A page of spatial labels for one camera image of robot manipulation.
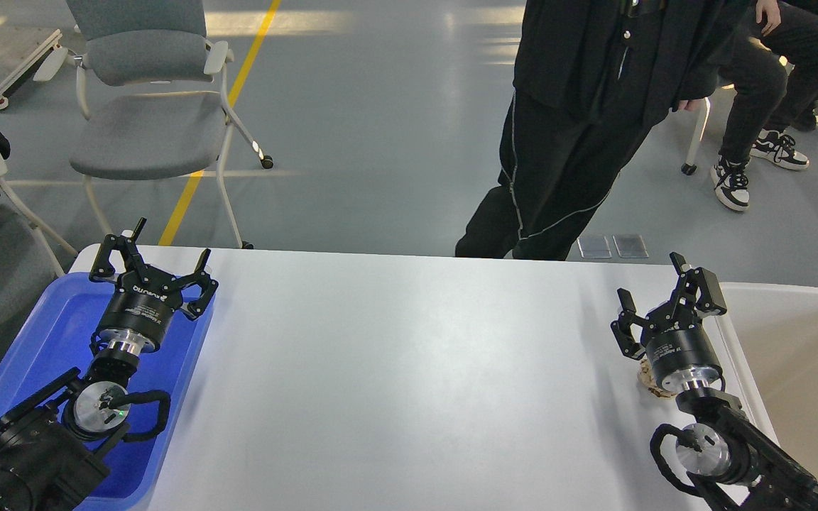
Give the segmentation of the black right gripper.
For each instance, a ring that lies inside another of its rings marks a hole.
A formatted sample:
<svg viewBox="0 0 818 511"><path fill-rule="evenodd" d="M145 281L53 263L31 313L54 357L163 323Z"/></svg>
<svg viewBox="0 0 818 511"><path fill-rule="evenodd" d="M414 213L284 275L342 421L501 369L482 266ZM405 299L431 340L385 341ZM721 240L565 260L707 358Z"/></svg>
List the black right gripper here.
<svg viewBox="0 0 818 511"><path fill-rule="evenodd" d="M622 310L611 323L611 333L625 357L647 359L657 385L665 390L679 394L716 382L724 389L723 368L702 326L705 317L727 313L718 277L701 266L694 268L681 253L671 252L670 258L678 281L657 310L658 319L655 311L640 317L632 294L618 288ZM634 324L643 327L640 342L632 334Z"/></svg>

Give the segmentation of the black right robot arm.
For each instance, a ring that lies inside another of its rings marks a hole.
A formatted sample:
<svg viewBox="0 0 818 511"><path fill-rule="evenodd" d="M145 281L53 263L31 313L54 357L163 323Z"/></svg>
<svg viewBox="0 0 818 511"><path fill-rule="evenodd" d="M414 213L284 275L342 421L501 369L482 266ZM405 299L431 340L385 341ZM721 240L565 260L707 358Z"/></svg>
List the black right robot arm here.
<svg viewBox="0 0 818 511"><path fill-rule="evenodd" d="M668 301L640 317L621 288L611 323L620 352L645 362L650 381L694 417L685 427L656 427L650 455L657 469L713 510L818 510L818 480L753 426L739 398L714 387L724 372L702 320L726 313L717 276L681 253L670 259L677 282Z"/></svg>

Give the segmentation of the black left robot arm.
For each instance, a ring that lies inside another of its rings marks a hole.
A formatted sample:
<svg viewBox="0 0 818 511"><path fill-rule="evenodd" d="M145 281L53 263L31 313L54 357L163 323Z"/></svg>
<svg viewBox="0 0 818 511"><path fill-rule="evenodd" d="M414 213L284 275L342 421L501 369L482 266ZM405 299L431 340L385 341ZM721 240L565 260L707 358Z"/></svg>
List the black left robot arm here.
<svg viewBox="0 0 818 511"><path fill-rule="evenodd" d="M0 510L120 510L152 488L210 323L210 249L175 275L104 237L0 365Z"/></svg>

